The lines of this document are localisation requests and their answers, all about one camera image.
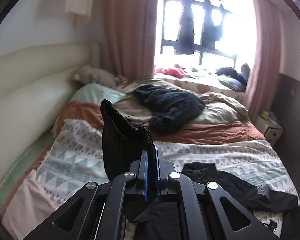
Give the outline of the dark fuzzy sweater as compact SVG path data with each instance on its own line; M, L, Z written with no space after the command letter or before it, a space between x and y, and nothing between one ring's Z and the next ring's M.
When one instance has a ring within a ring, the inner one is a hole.
M194 94L152 84L134 90L139 103L152 113L150 129L160 135L173 134L198 117L206 104Z

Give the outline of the patterned white bed cover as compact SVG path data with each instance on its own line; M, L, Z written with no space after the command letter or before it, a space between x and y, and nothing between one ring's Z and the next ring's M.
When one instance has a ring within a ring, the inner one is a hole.
M265 140L221 145L157 141L155 145L177 171L187 163L215 164L217 170L255 185L260 193L297 194L282 161ZM108 181L102 158L102 134L84 120L68 119L51 149L38 157L8 198L3 226L14 239L23 239L89 181Z

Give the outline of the dark clothes pile by window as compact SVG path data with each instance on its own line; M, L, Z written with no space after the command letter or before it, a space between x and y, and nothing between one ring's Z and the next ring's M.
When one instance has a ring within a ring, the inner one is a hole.
M223 67L216 71L218 81L225 87L237 92L245 92L250 74L250 67L245 63L238 72L231 67Z

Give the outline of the right pink curtain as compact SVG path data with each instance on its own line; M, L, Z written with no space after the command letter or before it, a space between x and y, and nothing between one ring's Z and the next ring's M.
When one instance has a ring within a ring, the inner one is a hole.
M281 63L281 11L270 0L253 0L253 3L257 47L244 98L251 121L255 121L261 111L270 110Z

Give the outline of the cream padded headboard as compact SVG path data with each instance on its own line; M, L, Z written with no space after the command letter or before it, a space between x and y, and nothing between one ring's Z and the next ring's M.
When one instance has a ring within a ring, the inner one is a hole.
M19 157L50 127L85 64L101 65L98 42L46 44L0 56L0 185Z

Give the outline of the hanging dark garment left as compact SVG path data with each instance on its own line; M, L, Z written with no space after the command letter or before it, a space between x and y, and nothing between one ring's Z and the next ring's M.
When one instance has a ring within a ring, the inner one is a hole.
M190 0L183 0L183 13L180 19L180 31L175 49L176 54L194 54L194 16Z

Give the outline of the left pink curtain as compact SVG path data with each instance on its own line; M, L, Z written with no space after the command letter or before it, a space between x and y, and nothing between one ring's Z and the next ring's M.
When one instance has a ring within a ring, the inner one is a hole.
M103 0L106 45L115 74L153 76L158 0Z

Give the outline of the red cloth on sill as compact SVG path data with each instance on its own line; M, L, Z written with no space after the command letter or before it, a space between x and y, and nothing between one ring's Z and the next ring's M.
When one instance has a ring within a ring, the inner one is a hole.
M173 77L176 77L179 79L182 79L187 76L186 72L178 64L175 64L173 67L155 67L154 73L155 74L161 73L161 74L173 76Z

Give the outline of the beige duvet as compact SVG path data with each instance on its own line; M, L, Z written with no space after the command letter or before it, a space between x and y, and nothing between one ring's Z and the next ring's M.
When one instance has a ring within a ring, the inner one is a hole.
M114 108L122 116L127 117L133 122L148 123L152 117L152 113L138 102L133 93L136 88L147 84L168 89L184 90L182 87L160 79L141 79L125 82L114 88L126 95L119 102L115 103ZM203 94L193 91L189 92L200 100L203 100L206 104L202 113L193 119L190 124L251 124L248 110L236 99L207 90Z

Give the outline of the white hanging cloth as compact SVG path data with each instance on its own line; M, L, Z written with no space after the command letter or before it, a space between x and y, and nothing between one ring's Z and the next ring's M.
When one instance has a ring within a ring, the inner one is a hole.
M75 27L86 25L92 15L94 0L65 0L64 12L71 14Z

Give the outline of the hanging dark garment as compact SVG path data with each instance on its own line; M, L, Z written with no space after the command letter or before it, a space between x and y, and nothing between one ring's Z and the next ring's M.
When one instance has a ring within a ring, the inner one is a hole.
M223 37L224 8L214 9L210 0L204 1L204 26L202 33L202 47L214 50L215 42Z
M194 54L194 16L190 0L183 0L183 13L180 19L180 31L175 49L176 54Z

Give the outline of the pale green pillow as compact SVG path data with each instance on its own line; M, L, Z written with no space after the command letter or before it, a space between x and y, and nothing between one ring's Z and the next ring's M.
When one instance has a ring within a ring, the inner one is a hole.
M80 103L93 103L99 105L104 99L110 101L112 104L119 102L126 95L117 90L105 87L98 83L90 83L80 88L70 99L70 101L77 101Z

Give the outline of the hanging dark garment right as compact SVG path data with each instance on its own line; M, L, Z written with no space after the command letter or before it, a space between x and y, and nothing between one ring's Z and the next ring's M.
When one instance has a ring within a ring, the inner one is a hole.
M214 50L215 42L223 37L224 8L214 9L210 0L204 1L204 26L202 33L202 47Z

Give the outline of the black button shirt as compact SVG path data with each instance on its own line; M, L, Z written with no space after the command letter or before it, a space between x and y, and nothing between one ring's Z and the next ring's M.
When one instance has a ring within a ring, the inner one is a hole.
M108 100L101 103L104 127L102 151L109 180L128 171L142 150L154 151L150 132L126 120ZM226 145L161 143L164 156L192 181L216 182L248 211L265 219L281 219L300 207L296 191L277 191L291 179L278 155L262 140Z

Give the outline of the white bedside table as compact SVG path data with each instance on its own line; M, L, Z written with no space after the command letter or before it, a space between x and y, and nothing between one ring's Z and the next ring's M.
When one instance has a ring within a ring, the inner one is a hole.
M283 128L271 119L264 119L258 115L254 126L264 135L267 141L279 140L283 133Z

